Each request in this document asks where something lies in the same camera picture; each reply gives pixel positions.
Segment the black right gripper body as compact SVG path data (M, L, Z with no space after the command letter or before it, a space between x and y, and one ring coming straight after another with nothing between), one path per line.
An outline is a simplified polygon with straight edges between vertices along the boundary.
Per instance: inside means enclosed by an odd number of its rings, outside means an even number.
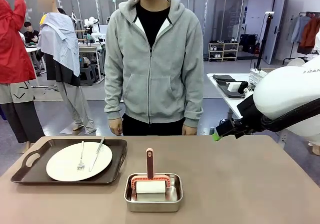
M243 135L251 134L252 130L242 119L225 119L216 126L215 132L220 138L226 136L235 136L236 138L239 138Z

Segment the person's left hand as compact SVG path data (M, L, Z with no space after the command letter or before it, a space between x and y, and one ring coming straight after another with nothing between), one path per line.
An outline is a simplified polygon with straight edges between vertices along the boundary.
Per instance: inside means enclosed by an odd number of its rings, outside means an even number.
M186 125L183 125L182 127L182 135L183 136L196 136L198 132L197 128L189 127Z

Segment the person's right hand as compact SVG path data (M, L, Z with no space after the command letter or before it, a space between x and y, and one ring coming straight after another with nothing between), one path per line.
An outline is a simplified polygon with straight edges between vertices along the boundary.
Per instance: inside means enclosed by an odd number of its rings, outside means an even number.
M108 121L109 129L116 136L123 134L123 120L122 118L112 119Z

